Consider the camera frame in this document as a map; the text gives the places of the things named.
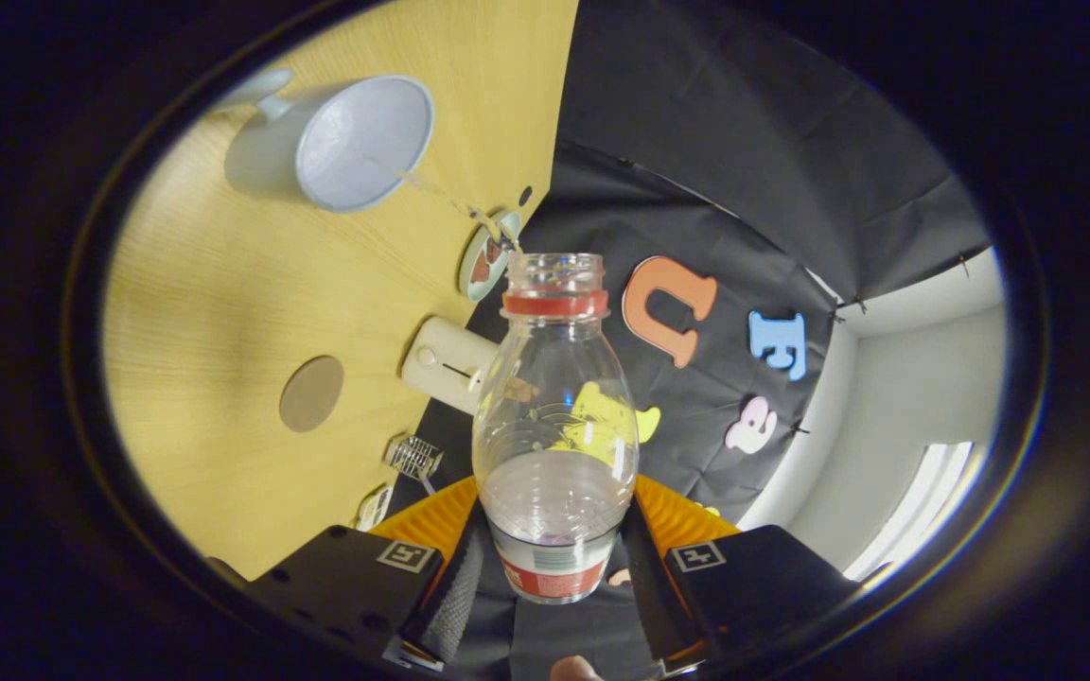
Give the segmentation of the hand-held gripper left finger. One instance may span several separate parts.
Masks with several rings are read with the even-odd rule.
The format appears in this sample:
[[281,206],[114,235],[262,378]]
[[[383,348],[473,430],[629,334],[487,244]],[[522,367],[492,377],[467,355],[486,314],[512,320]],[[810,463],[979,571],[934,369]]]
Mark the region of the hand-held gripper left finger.
[[245,592],[348,654],[451,662],[479,589],[484,526],[467,476],[370,531],[320,531]]

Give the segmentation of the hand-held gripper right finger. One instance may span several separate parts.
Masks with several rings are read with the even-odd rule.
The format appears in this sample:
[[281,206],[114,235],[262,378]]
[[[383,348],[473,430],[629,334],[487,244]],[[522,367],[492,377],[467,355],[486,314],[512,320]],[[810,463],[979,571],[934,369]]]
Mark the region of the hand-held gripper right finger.
[[741,531],[647,476],[635,479],[623,548],[647,647],[658,660],[774,645],[859,589],[787,530]]

